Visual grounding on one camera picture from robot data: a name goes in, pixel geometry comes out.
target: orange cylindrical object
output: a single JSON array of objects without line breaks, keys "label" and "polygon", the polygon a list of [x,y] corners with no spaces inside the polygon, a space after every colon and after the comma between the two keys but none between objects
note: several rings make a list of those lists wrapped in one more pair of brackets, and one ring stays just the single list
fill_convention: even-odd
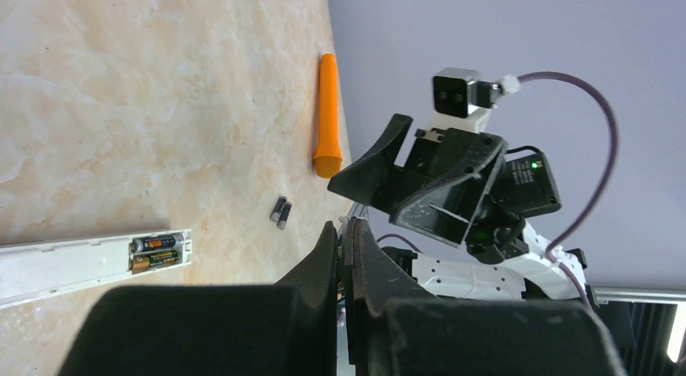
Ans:
[{"label": "orange cylindrical object", "polygon": [[338,73],[336,58],[324,54],[320,64],[319,138],[315,151],[315,170],[322,178],[331,178],[341,169],[338,143]]}]

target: tabletop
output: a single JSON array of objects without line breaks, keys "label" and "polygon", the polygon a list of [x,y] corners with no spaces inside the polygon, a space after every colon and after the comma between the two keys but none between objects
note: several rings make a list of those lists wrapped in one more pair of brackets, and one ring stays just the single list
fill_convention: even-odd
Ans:
[{"label": "tabletop", "polygon": [[[311,163],[327,0],[0,0],[0,39],[1,244],[192,228],[123,283],[270,283],[350,207]],[[0,373],[55,373],[110,288],[1,310]]]}]

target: cable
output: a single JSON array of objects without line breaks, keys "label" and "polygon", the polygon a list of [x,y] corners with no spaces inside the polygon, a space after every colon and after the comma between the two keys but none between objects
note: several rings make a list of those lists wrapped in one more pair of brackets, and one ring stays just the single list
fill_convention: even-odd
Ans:
[{"label": "cable", "polygon": [[[608,121],[608,129],[610,133],[610,151],[608,153],[608,161],[605,164],[605,170],[603,171],[603,176],[600,177],[600,182],[598,183],[598,186],[595,188],[595,191],[593,191],[593,194],[591,195],[591,199],[588,201],[586,204],[586,207],[583,208],[581,213],[578,215],[578,217],[572,222],[572,224],[564,231],[562,232],[559,236],[557,236],[556,239],[554,239],[548,247],[545,248],[545,257],[550,260],[553,263],[557,262],[557,257],[553,255],[553,249],[560,245],[563,240],[567,239],[572,233],[574,233],[586,220],[588,217],[588,214],[591,213],[595,205],[598,203],[598,200],[600,200],[600,197],[603,195],[605,192],[605,188],[608,186],[608,182],[610,180],[610,176],[612,175],[612,172],[615,169],[615,164],[617,161],[617,153],[619,152],[619,130],[617,128],[617,121],[615,118],[615,114],[612,111],[612,108],[610,107],[610,103],[603,97],[603,95],[595,89],[590,83],[574,77],[573,75],[569,74],[564,74],[564,73],[558,73],[556,71],[539,71],[535,73],[530,73],[530,74],[525,74],[521,75],[517,78],[519,82],[525,83],[525,82],[530,82],[530,81],[535,81],[539,79],[552,79],[555,81],[562,81],[562,82],[567,82],[572,85],[575,85],[576,87],[580,87],[583,89],[586,93],[588,93],[591,97],[595,99],[595,101],[598,103],[601,109],[603,109],[603,112],[605,113],[605,117]],[[577,291],[579,292],[579,295],[581,296],[581,299],[583,301],[583,304],[591,308],[591,302],[588,300],[588,296],[586,295],[585,289],[581,286],[581,283],[579,283],[577,277],[574,275],[572,270],[564,265],[563,263],[559,264],[560,269],[562,272],[567,275],[567,277],[574,283],[574,287],[576,287]]]},{"label": "cable", "polygon": [[377,242],[377,243],[380,243],[382,240],[385,240],[385,239],[388,239],[388,238],[391,238],[391,237],[393,237],[393,238],[395,238],[395,239],[400,239],[400,240],[404,241],[404,242],[405,242],[406,244],[408,244],[408,246],[409,246],[410,248],[412,248],[416,253],[421,253],[421,254],[424,253],[424,252],[421,251],[421,249],[417,248],[417,246],[414,245],[411,241],[407,240],[405,237],[403,237],[403,236],[401,236],[401,235],[399,235],[399,234],[396,234],[396,233],[384,234],[383,236],[381,236],[381,237],[379,237],[378,239],[376,239],[376,242]]},{"label": "cable", "polygon": [[512,150],[508,150],[508,151],[506,152],[506,154],[515,154],[515,153],[517,153],[517,152],[522,152],[522,151],[526,151],[526,150],[530,150],[530,151],[532,151],[532,152],[536,152],[537,154],[540,154],[540,153],[541,153],[541,150],[539,150],[537,147],[534,147],[534,146],[521,146],[521,147],[513,148]]}]

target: cable connector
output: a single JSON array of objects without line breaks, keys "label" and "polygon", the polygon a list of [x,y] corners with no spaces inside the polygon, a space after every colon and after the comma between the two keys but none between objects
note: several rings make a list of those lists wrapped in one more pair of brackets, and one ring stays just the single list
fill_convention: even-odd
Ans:
[{"label": "cable connector", "polygon": [[519,88],[522,87],[522,84],[519,82],[517,77],[512,74],[508,74],[505,77],[500,78],[498,84],[502,89],[502,95],[511,95],[513,93],[517,93]]}]

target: camera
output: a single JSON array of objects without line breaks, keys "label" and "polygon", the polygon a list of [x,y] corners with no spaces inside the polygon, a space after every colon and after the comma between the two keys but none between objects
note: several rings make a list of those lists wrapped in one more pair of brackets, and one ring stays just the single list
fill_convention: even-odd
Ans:
[{"label": "camera", "polygon": [[476,108],[492,108],[502,95],[498,83],[481,81],[476,70],[448,67],[434,76],[434,109],[465,119]]}]

